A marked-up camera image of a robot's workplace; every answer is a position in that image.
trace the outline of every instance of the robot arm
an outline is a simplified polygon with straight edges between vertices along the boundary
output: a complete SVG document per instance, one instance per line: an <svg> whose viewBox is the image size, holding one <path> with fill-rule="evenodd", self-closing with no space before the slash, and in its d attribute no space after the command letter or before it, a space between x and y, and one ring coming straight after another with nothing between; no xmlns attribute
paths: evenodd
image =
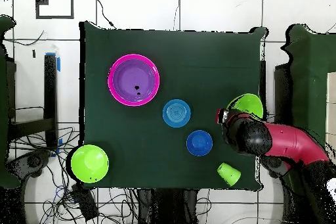
<svg viewBox="0 0 336 224"><path fill-rule="evenodd" d="M238 110L220 109L217 123L222 125L225 142L240 154L301 162L306 195L318 221L336 223L335 168L324 148L308 133L289 125L262 122Z"/></svg>

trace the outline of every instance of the pink bowl rim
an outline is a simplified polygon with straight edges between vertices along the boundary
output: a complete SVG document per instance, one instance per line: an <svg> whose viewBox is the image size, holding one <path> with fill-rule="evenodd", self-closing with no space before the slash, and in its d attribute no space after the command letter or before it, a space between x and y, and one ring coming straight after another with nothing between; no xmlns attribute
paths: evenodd
<svg viewBox="0 0 336 224"><path fill-rule="evenodd" d="M154 89L152 91L152 93L145 98L143 101L138 101L138 102L132 102L132 101L126 101L125 99L123 99L122 97L120 97L116 90L114 89L114 85L113 85L113 74L116 71L117 67L122 63L125 62L126 60L132 60L132 59L137 59L137 60L141 60L143 62L145 62L147 65L149 65L149 67L151 67L151 69L154 72L154 77L155 77L155 85L154 85ZM140 106L140 105L144 105L148 102L150 102L154 96L156 95L156 93L158 92L159 89L159 83L160 83L160 77L159 77L159 71L156 68L156 65L147 57L139 55L139 54L128 54L128 55L124 55L122 57L120 57L119 59L117 59L111 66L110 71L108 73L108 88L110 90L110 93L112 94L112 96L119 101L120 103L127 105L127 106Z"/></svg>

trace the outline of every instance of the green cloth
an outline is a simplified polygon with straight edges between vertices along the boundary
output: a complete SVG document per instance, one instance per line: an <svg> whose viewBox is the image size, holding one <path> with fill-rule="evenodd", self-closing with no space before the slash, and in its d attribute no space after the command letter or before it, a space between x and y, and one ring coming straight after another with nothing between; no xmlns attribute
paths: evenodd
<svg viewBox="0 0 336 224"><path fill-rule="evenodd" d="M284 47L292 61L293 125L308 131L322 146L326 139L327 73L336 72L336 34L310 33L296 24Z"/></svg>
<svg viewBox="0 0 336 224"><path fill-rule="evenodd" d="M20 186L17 177L7 172L5 162L8 156L9 142L7 141L9 124L9 98L7 90L7 62L3 37L6 31L15 25L9 16L0 16L0 187L13 189Z"/></svg>
<svg viewBox="0 0 336 224"><path fill-rule="evenodd" d="M215 115L238 95L258 93L264 28L234 34L103 30L88 22L84 27L84 144L101 147L110 160L107 175L88 187L228 189L217 173L225 162L241 171L232 189L261 188L255 157L239 155L224 143ZM111 65L131 53L149 58L160 74L157 95L139 107L117 102L107 84ZM163 121L163 107L171 99L182 99L191 108L182 128ZM197 129L213 138L206 156L193 156L186 148L187 136Z"/></svg>

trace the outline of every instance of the blue bowl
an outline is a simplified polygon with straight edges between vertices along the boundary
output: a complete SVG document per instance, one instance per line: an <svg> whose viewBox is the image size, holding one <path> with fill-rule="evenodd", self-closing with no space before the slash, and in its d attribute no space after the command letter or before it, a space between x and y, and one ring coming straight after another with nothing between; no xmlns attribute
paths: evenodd
<svg viewBox="0 0 336 224"><path fill-rule="evenodd" d="M173 99L163 107L163 120L171 127L182 127L189 122L190 107L180 99Z"/></svg>
<svg viewBox="0 0 336 224"><path fill-rule="evenodd" d="M213 147L213 140L208 132L196 130L186 140L188 151L194 156L205 156Z"/></svg>

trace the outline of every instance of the cup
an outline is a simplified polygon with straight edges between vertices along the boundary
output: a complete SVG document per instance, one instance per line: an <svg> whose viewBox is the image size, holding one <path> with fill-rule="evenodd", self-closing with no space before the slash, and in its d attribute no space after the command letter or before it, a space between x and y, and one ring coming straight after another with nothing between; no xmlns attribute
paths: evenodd
<svg viewBox="0 0 336 224"><path fill-rule="evenodd" d="M240 171L224 162L218 167L217 172L230 187L238 182L241 175Z"/></svg>

